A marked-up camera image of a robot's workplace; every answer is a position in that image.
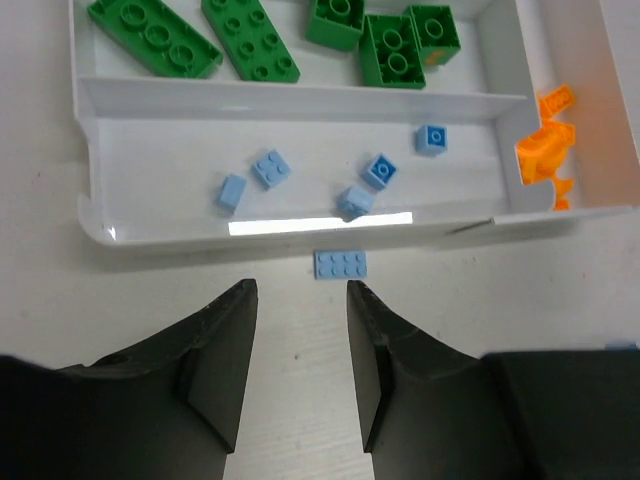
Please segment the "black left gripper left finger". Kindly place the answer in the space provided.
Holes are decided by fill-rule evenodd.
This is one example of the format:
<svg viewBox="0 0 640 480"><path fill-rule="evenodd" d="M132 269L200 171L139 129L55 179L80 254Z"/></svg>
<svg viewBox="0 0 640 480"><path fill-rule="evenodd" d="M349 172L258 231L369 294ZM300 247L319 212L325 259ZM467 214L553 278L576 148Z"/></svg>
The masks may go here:
<svg viewBox="0 0 640 480"><path fill-rule="evenodd" d="M244 279L94 364L1 359L5 479L220 479L236 447L258 310Z"/></svg>

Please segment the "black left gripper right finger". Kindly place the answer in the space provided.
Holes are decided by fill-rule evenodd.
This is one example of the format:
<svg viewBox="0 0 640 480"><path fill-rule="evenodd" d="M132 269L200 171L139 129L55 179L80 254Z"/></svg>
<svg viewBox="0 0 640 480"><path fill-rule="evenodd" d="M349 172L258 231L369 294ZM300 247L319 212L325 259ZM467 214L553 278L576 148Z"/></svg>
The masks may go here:
<svg viewBox="0 0 640 480"><path fill-rule="evenodd" d="M475 358L347 284L363 449L378 479L635 479L639 354Z"/></svg>

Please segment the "light blue long plate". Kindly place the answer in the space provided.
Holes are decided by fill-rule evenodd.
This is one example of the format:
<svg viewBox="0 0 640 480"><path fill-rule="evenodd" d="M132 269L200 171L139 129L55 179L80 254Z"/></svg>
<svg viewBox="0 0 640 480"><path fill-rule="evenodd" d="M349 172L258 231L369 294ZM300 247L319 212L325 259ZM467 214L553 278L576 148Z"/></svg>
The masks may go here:
<svg viewBox="0 0 640 480"><path fill-rule="evenodd" d="M368 276L364 251L316 251L314 277L316 280L352 280Z"/></svg>

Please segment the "light blue small brick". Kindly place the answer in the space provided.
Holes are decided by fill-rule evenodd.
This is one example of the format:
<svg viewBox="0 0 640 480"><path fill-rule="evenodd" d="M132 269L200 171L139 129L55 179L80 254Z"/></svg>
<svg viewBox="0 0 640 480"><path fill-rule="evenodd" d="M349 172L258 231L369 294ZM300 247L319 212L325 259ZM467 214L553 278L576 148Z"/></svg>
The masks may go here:
<svg viewBox="0 0 640 480"><path fill-rule="evenodd" d="M374 205L375 196L359 186L351 186L343 191L336 202L340 217L351 222L368 215Z"/></svg>
<svg viewBox="0 0 640 480"><path fill-rule="evenodd" d="M378 154L361 171L362 180L376 191L386 189L397 173L397 166L384 154Z"/></svg>
<svg viewBox="0 0 640 480"><path fill-rule="evenodd" d="M229 215L234 215L245 192L247 180L236 174L225 177L217 198L216 205Z"/></svg>

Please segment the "light blue small plate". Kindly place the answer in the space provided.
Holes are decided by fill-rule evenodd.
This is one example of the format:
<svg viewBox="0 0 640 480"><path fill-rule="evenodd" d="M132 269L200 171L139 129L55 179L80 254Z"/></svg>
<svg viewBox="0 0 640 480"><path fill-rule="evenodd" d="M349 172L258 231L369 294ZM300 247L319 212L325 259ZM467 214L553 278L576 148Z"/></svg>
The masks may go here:
<svg viewBox="0 0 640 480"><path fill-rule="evenodd" d="M276 149L269 150L255 160L251 171L266 191L280 185L291 174L290 166Z"/></svg>

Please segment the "light blue round-stud brick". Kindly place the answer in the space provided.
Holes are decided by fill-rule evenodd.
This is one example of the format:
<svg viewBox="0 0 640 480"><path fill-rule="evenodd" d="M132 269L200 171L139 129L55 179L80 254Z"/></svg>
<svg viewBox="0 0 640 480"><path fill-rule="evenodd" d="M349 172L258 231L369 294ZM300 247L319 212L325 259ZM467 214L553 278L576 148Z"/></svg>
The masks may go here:
<svg viewBox="0 0 640 480"><path fill-rule="evenodd" d="M425 124L414 134L415 149L425 156L436 156L448 149L447 128L441 125Z"/></svg>

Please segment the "orange D-shaped arch brick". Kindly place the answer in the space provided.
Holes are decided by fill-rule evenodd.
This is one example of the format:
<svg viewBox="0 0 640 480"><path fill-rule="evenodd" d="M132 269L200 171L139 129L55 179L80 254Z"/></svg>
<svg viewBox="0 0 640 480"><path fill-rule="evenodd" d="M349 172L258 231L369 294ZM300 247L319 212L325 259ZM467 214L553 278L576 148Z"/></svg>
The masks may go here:
<svg viewBox="0 0 640 480"><path fill-rule="evenodd" d="M516 144L524 185L551 179L563 165L568 149L576 143L574 125L544 119L542 127Z"/></svg>

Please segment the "green two-stud duplo brick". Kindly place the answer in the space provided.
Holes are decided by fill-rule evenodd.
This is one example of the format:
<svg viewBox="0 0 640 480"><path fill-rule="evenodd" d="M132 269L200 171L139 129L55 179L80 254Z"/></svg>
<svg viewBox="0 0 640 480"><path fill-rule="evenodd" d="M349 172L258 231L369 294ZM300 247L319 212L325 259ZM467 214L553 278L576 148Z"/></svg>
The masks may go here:
<svg viewBox="0 0 640 480"><path fill-rule="evenodd" d="M421 90L426 86L408 15L366 14L358 54L367 87Z"/></svg>

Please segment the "green thin lego plate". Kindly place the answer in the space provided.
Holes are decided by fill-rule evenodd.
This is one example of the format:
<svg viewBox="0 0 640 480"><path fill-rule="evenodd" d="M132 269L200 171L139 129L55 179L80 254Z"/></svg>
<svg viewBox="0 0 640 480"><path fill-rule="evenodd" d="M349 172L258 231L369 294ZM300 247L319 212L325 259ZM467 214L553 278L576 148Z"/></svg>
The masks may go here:
<svg viewBox="0 0 640 480"><path fill-rule="evenodd" d="M204 79L223 63L223 53L162 1L95 1L87 13L156 75Z"/></svg>

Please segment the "green numbered duplo brick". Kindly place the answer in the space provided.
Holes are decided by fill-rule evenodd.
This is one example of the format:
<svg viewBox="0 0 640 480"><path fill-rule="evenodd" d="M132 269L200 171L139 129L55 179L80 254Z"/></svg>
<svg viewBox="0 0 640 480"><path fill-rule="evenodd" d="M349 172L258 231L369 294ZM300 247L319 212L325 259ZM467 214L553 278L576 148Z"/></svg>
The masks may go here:
<svg viewBox="0 0 640 480"><path fill-rule="evenodd" d="M425 67L445 65L461 50L450 6L413 4L405 14L412 20Z"/></svg>

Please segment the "green square duplo brick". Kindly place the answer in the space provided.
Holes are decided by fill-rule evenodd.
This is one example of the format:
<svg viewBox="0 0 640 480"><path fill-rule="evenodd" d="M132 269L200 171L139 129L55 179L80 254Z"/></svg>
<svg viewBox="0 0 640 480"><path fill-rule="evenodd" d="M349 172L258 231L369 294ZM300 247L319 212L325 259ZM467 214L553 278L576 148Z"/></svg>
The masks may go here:
<svg viewBox="0 0 640 480"><path fill-rule="evenodd" d="M305 38L340 52L356 49L364 31L364 0L314 0Z"/></svg>

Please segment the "orange curved brick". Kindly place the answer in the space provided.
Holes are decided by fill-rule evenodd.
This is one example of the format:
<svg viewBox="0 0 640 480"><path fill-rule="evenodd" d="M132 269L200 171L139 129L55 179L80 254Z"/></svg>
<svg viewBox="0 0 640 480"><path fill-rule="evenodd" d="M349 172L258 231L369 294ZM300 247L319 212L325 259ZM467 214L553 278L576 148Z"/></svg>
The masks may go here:
<svg viewBox="0 0 640 480"><path fill-rule="evenodd" d="M552 177L552 182L554 184L556 200L553 210L554 211L564 211L569 210L571 208L571 203L568 198L568 195L571 193L574 187L574 179L573 178L559 178L557 175Z"/></svg>

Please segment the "orange long brick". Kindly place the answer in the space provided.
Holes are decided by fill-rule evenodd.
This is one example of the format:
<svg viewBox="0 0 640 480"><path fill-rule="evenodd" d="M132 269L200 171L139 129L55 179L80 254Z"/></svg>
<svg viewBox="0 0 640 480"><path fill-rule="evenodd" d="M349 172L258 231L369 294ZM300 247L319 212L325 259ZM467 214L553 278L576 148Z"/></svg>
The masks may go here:
<svg viewBox="0 0 640 480"><path fill-rule="evenodd" d="M576 102L576 96L568 84L562 84L546 94L538 94L537 101L540 116L546 120L573 106Z"/></svg>

